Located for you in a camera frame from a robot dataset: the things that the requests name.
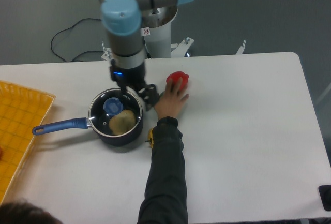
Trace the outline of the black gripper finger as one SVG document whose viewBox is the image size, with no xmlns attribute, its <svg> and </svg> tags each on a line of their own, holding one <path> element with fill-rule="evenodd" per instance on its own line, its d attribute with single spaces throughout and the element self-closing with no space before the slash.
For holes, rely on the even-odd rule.
<svg viewBox="0 0 331 224">
<path fill-rule="evenodd" d="M 153 108 L 160 98 L 157 86 L 154 84 L 144 84 L 142 88 L 137 91 L 137 94 L 144 101 L 146 111 Z"/>
<path fill-rule="evenodd" d="M 121 79 L 120 77 L 116 77 L 116 83 L 120 89 L 120 93 L 118 94 L 118 98 L 120 100 L 121 103 L 124 103 L 125 101 L 125 94 L 127 92 L 127 87 L 125 82 L 123 81 L 123 79 Z"/>
</svg>

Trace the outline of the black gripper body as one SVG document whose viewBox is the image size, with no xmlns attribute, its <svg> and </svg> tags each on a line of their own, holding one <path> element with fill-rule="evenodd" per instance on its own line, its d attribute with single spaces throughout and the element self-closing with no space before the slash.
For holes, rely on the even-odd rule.
<svg viewBox="0 0 331 224">
<path fill-rule="evenodd" d="M 122 68 L 118 66 L 115 59 L 110 60 L 110 78 L 113 82 L 116 82 L 116 77 L 120 77 L 126 84 L 126 87 L 130 87 L 135 92 L 142 88 L 145 82 L 145 63 L 142 62 L 139 66 L 133 68 Z"/>
</svg>

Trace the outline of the dark sleeved forearm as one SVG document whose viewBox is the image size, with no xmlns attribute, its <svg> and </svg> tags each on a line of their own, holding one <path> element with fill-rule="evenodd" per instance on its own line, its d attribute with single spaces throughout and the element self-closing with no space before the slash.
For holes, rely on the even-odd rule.
<svg viewBox="0 0 331 224">
<path fill-rule="evenodd" d="M 188 223 L 184 144 L 178 120 L 160 119 L 152 135 L 151 167 L 138 223 Z"/>
</svg>

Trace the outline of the person's bare hand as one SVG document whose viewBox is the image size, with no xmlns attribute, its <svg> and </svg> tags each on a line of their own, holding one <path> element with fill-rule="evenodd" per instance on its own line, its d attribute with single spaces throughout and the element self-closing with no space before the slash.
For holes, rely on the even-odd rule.
<svg viewBox="0 0 331 224">
<path fill-rule="evenodd" d="M 171 81 L 166 84 L 163 96 L 154 106 L 158 120 L 165 117 L 177 118 L 180 114 L 189 99 L 189 94 L 186 94 L 187 86 L 181 91 L 179 90 L 181 82 L 182 79 L 175 86 L 172 85 Z"/>
</svg>

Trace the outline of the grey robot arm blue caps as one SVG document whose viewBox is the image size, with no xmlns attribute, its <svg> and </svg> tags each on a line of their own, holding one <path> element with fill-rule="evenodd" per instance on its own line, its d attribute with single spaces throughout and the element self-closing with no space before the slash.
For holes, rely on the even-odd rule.
<svg viewBox="0 0 331 224">
<path fill-rule="evenodd" d="M 177 8 L 194 0 L 99 1 L 111 50 L 111 79 L 123 93 L 133 89 L 150 109 L 159 95 L 155 85 L 145 82 L 145 60 L 171 57 L 171 23 Z"/>
</svg>

